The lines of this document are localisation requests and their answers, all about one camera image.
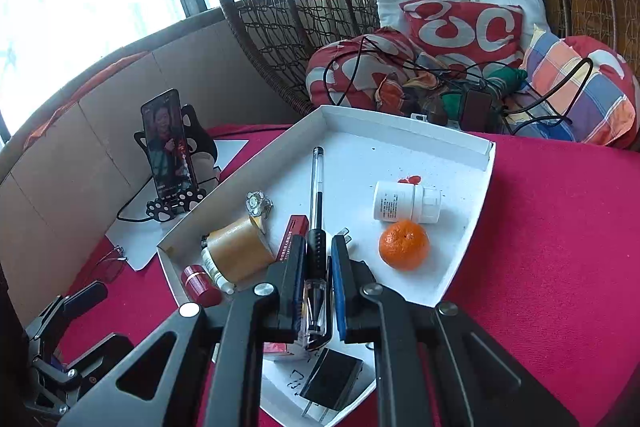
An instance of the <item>silver rivet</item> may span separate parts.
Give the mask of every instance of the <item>silver rivet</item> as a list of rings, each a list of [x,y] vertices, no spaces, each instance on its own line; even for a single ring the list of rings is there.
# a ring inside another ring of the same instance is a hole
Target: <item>silver rivet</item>
[[[382,293],[382,285],[377,282],[370,282],[363,286],[362,291],[365,295],[380,295]]]
[[[271,295],[273,293],[273,290],[273,284],[269,284],[268,282],[261,282],[254,288],[254,293],[256,295],[264,297],[265,295]]]
[[[458,315],[458,307],[453,304],[453,302],[449,301],[442,301],[440,304],[438,304],[438,311],[443,315],[447,315],[448,317],[454,317],[455,315]]]
[[[183,317],[195,317],[200,312],[200,306],[195,302],[186,302],[180,306],[180,315]]]

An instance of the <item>pen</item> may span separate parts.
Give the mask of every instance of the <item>pen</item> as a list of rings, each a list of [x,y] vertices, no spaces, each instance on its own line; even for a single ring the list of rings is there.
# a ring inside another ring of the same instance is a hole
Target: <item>pen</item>
[[[322,229],[324,150],[314,149],[311,171],[309,231],[306,234],[305,259],[305,345],[313,337],[326,334],[326,236]]]

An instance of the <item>eyeglasses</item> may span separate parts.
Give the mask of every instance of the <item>eyeglasses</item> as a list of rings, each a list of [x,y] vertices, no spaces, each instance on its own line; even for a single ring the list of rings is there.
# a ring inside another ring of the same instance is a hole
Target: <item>eyeglasses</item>
[[[83,286],[93,281],[100,281],[106,284],[112,283],[121,274],[125,264],[127,264],[127,259],[128,257],[124,255],[124,248],[117,245],[95,264],[84,280]]]

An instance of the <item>cat-shaped phone holder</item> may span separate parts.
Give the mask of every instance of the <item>cat-shaped phone holder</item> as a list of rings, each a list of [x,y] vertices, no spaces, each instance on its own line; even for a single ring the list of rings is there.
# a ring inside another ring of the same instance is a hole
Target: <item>cat-shaped phone holder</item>
[[[193,162],[195,155],[207,155],[212,159],[208,161],[210,165],[210,174],[212,177],[206,179],[203,178],[200,182],[205,181],[217,181],[220,180],[220,168],[216,167],[216,161],[218,160],[218,149],[216,143],[213,141],[207,132],[202,128],[193,105],[187,104],[182,106],[180,110],[182,114],[182,126],[184,127],[184,137],[187,139],[187,146],[189,147],[189,153],[191,155],[191,161]],[[145,133],[138,131],[133,134],[133,139],[145,152],[146,159],[149,161],[148,149],[146,147]],[[165,223],[174,219],[177,214],[183,212],[189,212],[198,203],[200,203],[207,195],[207,191],[204,188],[187,187],[178,191],[175,201],[169,204],[167,201],[162,201],[160,198],[156,198],[154,201],[146,202],[146,215],[152,217],[160,223]]]

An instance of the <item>red stain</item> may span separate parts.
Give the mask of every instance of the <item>red stain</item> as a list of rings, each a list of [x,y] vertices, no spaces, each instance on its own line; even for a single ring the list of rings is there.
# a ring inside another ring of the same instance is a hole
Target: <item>red stain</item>
[[[422,181],[420,176],[407,176],[406,178],[402,178],[398,180],[398,183],[411,183],[412,185],[417,185]]]

